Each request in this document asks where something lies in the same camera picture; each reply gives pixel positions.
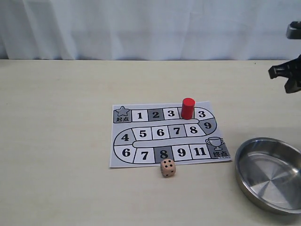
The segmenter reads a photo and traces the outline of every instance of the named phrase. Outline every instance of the number 7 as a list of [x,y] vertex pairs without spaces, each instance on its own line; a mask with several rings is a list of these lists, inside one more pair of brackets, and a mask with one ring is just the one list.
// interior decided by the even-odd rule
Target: number 7
[[148,154],[149,152],[141,152],[141,154],[144,154],[144,156],[143,156],[143,160],[146,160],[146,156],[147,156],[147,154]]
[[179,134],[180,127],[174,127],[174,130],[177,130],[175,133],[176,133],[176,134]]

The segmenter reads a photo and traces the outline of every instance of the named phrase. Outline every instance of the wooden die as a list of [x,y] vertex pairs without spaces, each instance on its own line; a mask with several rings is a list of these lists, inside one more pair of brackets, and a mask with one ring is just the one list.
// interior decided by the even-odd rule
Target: wooden die
[[171,159],[164,159],[160,165],[162,175],[167,178],[175,174],[175,163]]

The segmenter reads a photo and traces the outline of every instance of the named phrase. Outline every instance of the metal bowl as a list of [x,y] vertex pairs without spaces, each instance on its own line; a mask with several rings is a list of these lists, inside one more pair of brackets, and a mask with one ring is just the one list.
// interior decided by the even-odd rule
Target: metal bowl
[[244,142],[235,156],[236,178],[258,207],[276,214],[301,213],[301,152],[272,138]]

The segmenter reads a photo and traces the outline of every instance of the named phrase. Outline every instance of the red game piece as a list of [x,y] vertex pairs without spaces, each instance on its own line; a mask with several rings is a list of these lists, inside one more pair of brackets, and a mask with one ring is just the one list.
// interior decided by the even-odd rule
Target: red game piece
[[193,116],[195,101],[192,98],[185,98],[182,103],[181,116],[184,119],[191,119]]

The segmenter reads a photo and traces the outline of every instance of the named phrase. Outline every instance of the white backdrop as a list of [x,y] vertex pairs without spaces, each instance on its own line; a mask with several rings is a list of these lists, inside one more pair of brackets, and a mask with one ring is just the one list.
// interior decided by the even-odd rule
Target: white backdrop
[[292,59],[300,0],[0,0],[0,58]]

